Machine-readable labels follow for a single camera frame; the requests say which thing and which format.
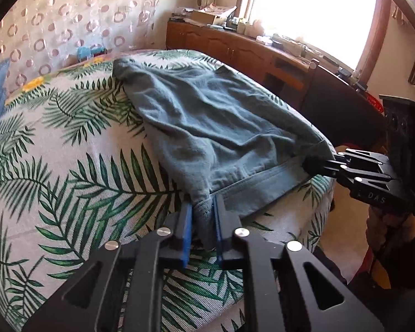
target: cabinet door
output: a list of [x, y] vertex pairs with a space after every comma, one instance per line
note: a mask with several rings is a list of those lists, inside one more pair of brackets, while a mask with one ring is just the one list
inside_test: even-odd
[[206, 51], [206, 37], [203, 37], [198, 31], [189, 30], [185, 34], [185, 48], [200, 52]]
[[265, 51], [258, 47], [237, 46], [231, 51], [231, 67], [258, 83], [264, 80]]
[[230, 64], [230, 43], [226, 35], [221, 35], [222, 32], [216, 32], [218, 37], [210, 36], [207, 39], [206, 54], [214, 57], [224, 64]]
[[175, 48], [185, 48], [183, 39], [183, 23], [169, 22], [166, 31], [166, 48], [173, 50]]

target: gray sweatshirt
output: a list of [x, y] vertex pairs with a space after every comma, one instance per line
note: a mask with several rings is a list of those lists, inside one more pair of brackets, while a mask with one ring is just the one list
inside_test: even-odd
[[206, 249], [215, 246], [213, 195], [246, 217], [309, 178], [305, 156], [333, 158], [310, 122], [225, 66], [167, 70], [123, 58], [112, 75], [143, 117], [157, 159], [191, 196]]

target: human hand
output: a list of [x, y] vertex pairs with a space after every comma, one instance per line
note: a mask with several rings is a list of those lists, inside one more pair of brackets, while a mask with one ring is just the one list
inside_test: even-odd
[[388, 227], [400, 227], [399, 245], [408, 243], [415, 238], [414, 215], [410, 215], [407, 217], [406, 221], [403, 221], [403, 218], [395, 215], [386, 214], [383, 216], [383, 213], [379, 208], [369, 206], [369, 217], [366, 224], [367, 243], [374, 252], [378, 252], [386, 242]]

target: person's arm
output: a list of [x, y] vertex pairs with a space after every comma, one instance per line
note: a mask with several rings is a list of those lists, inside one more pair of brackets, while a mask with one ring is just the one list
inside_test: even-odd
[[366, 238], [368, 244], [378, 253], [385, 243], [388, 227], [400, 227], [400, 243], [387, 255], [379, 256], [379, 261], [386, 269], [392, 288], [415, 288], [415, 216], [409, 216], [402, 222], [392, 215], [382, 216], [375, 208], [369, 209]]

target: leaf-patterned bed sheet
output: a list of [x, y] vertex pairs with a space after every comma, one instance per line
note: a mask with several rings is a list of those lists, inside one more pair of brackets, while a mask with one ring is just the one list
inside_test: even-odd
[[[135, 57], [157, 68], [221, 65], [188, 50]], [[111, 77], [112, 64], [111, 57], [97, 57], [39, 77], [7, 101], [0, 119], [0, 312], [16, 331], [92, 251], [109, 239], [137, 240], [180, 209], [182, 192], [156, 160], [142, 118]], [[315, 177], [250, 228], [312, 250], [332, 185]], [[235, 315], [213, 322], [212, 331], [232, 331], [244, 321], [237, 305], [241, 271], [221, 271], [215, 252], [197, 241], [188, 268], [165, 271], [164, 286], [163, 331], [193, 331], [224, 311]]]

